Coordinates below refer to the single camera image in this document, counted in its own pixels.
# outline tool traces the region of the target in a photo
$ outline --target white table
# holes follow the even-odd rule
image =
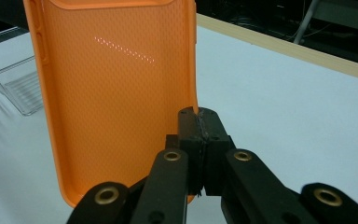
[[[198,27],[200,106],[237,147],[288,188],[333,185],[358,202],[358,78]],[[0,94],[0,223],[64,223],[45,113],[22,117]],[[219,198],[188,206],[187,223],[224,223]]]

